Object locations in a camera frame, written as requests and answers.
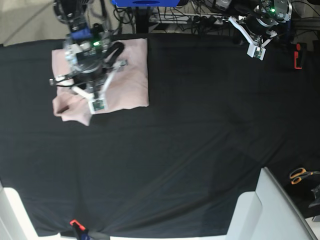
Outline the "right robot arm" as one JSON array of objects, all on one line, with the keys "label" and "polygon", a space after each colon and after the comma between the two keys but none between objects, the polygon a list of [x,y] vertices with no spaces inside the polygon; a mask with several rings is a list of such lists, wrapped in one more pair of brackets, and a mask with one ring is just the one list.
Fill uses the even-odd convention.
[{"label": "right robot arm", "polygon": [[85,98],[92,114],[106,110],[105,93],[116,72],[127,65],[119,60],[125,46],[112,43],[105,2],[101,1],[101,23],[90,25],[86,14],[92,12],[91,0],[55,0],[53,11],[59,22],[70,31],[63,42],[65,59],[70,68],[49,80],[50,85],[68,88]]}]

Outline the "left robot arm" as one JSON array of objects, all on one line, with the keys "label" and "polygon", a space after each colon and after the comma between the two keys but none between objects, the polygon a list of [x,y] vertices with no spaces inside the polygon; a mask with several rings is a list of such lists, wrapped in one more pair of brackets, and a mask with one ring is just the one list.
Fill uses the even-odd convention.
[{"label": "left robot arm", "polygon": [[275,27],[291,20],[293,7],[288,0],[259,0],[255,9],[236,5],[246,16],[230,16],[233,25],[248,42],[247,55],[263,60],[266,46],[278,36]]}]

